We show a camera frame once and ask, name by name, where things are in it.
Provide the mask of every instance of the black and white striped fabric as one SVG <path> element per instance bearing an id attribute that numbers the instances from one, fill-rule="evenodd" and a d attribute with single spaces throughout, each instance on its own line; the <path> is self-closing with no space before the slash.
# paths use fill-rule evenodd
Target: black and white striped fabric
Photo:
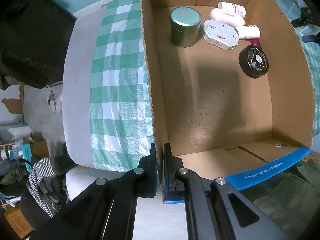
<path id="1" fill-rule="evenodd" d="M 39 189 L 39 184 L 43 177 L 54 177 L 56 174 L 52 169 L 52 158 L 43 158 L 38 161 L 33 167 L 32 171 L 29 174 L 28 181 L 27 181 L 27 188 L 33 198 L 36 200 L 38 205 L 50 216 L 53 217 L 53 213 L 51 208 L 49 207 L 47 200 L 50 202 L 52 209 L 55 213 L 57 213 L 62 204 L 59 202 L 59 198 L 55 196 L 50 196 L 47 198 Z"/>

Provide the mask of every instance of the teal lid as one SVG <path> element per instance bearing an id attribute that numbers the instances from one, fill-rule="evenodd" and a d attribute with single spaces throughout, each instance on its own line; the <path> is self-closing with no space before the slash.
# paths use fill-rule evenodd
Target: teal lid
<path id="1" fill-rule="evenodd" d="M 171 11 L 171 20 L 178 25 L 194 26 L 201 22 L 201 15 L 190 7 L 177 7 Z"/>

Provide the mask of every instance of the canister lid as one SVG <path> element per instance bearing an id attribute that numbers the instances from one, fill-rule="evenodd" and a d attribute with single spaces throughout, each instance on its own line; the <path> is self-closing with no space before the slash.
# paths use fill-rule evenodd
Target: canister lid
<path id="1" fill-rule="evenodd" d="M 186 27 L 192 27 L 200 24 L 201 15 L 197 10 L 190 7 L 177 7 L 171 11 L 171 20 L 175 23 L 175 28 L 182 27 L 186 30 Z"/>

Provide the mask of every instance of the slipper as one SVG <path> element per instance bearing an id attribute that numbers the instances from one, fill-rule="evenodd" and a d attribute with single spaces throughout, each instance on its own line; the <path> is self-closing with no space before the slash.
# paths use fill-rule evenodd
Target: slipper
<path id="1" fill-rule="evenodd" d="M 56 100 L 54 99 L 54 94 L 52 90 L 50 90 L 50 94 L 47 97 L 47 103 L 50 106 L 52 112 L 55 112 L 57 105 L 56 105 Z"/>
<path id="2" fill-rule="evenodd" d="M 62 94 L 60 94 L 57 98 L 57 107 L 56 107 L 56 112 L 58 114 L 61 114 L 62 112 Z"/>

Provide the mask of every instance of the white bottle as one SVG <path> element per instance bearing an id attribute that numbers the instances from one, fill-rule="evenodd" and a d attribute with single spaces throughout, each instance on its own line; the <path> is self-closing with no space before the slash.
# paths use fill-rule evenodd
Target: white bottle
<path id="1" fill-rule="evenodd" d="M 245 25 L 236 27 L 239 39 L 258 39 L 260 38 L 260 30 L 257 25 Z"/>
<path id="2" fill-rule="evenodd" d="M 229 12 L 237 13 L 241 15 L 243 18 L 245 17 L 245 8 L 241 5 L 234 4 L 231 2 L 219 2 L 218 8 Z"/>
<path id="3" fill-rule="evenodd" d="M 239 14 L 218 9 L 218 8 L 215 8 L 210 12 L 210 19 L 223 22 L 232 27 L 238 27 L 238 26 L 244 25 L 244 19 Z"/>

